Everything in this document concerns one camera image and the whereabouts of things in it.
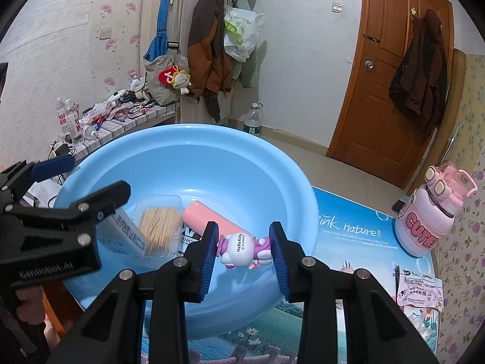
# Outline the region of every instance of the white wall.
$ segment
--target white wall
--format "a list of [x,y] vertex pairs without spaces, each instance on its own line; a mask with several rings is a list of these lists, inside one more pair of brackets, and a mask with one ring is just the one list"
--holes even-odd
[[[331,12],[332,2],[344,5]],[[457,0],[453,4],[455,47],[484,54],[485,42]],[[243,120],[251,102],[264,104],[265,126],[328,147],[352,69],[362,0],[257,0],[267,15],[261,42],[267,52],[259,89],[236,83],[231,118]]]
[[0,103],[0,165],[47,158],[48,142],[61,133],[57,97],[93,100],[91,1],[29,0],[0,43],[0,61],[9,62]]

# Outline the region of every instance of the white plastic bag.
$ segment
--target white plastic bag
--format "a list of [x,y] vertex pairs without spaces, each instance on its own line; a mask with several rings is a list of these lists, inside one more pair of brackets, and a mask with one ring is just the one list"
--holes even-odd
[[226,53],[244,63],[258,43],[258,35],[266,16],[245,9],[226,7],[224,24],[224,50]]

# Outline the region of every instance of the wooden door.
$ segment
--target wooden door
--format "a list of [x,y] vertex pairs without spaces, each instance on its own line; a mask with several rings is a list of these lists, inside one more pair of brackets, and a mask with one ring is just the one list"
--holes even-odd
[[362,15],[368,15],[367,23],[363,17],[360,27],[361,58],[357,46],[354,82],[351,76],[330,156],[404,188],[431,135],[397,110],[389,87],[413,39],[413,12],[423,17],[430,8],[438,14],[450,67],[452,6],[448,0],[368,0],[367,7],[366,2]]

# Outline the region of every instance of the metal screw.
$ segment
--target metal screw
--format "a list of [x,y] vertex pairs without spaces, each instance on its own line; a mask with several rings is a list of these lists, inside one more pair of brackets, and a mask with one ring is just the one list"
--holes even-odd
[[89,209],[89,204],[87,202],[81,202],[81,204],[78,205],[78,209],[81,212],[86,212]]
[[86,247],[91,243],[91,237],[89,236],[89,234],[86,234],[84,232],[84,233],[78,235],[78,243],[82,247]]
[[123,281],[127,281],[128,279],[131,279],[132,276],[133,276],[133,271],[130,270],[130,269],[124,269],[123,271],[121,271],[118,276],[120,277],[120,279],[122,279]]
[[361,279],[369,279],[370,272],[367,271],[365,268],[359,268],[357,270],[357,276]]
[[307,267],[313,267],[315,264],[317,264],[317,261],[310,256],[302,258],[302,264],[306,265]]
[[174,266],[175,267],[183,267],[188,263],[187,259],[185,257],[177,257],[174,260]]

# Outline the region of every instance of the door frame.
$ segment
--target door frame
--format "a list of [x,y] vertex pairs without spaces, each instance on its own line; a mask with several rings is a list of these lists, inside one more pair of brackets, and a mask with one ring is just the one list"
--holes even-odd
[[[453,20],[453,6],[452,3],[449,0],[446,0],[448,2],[448,9],[449,9],[449,18],[450,18],[450,45],[449,45],[449,51],[448,51],[448,64],[447,64],[447,72],[448,72],[448,83],[450,82],[451,79],[451,74],[452,74],[452,62],[453,62],[453,49],[454,49],[454,20]],[[336,124],[334,134],[332,136],[332,141],[330,142],[330,146],[328,147],[327,151],[327,157],[333,159],[335,150],[337,147],[337,144],[339,142],[340,136],[343,131],[343,126],[345,124],[345,120],[347,119],[347,114],[350,109],[350,104],[353,98],[353,93],[356,88],[357,84],[357,77],[359,73],[359,65],[362,60],[362,56],[364,54],[364,46],[365,46],[365,33],[367,32],[367,21],[369,18],[369,0],[362,0],[362,11],[360,14],[360,25],[359,25],[359,35],[357,38],[357,46],[356,46],[356,54],[353,57],[353,63],[352,63],[352,71],[350,73],[350,78],[349,78],[349,84],[347,86],[347,92],[345,93],[345,97],[343,99],[343,105],[342,109],[340,110],[340,115],[339,115],[339,120]],[[432,137],[431,133],[428,136],[428,139],[426,140],[425,144],[423,145],[423,148],[420,150],[420,157],[416,160],[416,165],[413,166],[411,171],[408,173],[408,176],[406,177],[406,184],[409,182],[411,177],[414,174],[414,171],[416,168],[418,168],[418,165],[423,157],[423,154],[426,151],[426,148],[428,148],[429,141],[431,140]]]

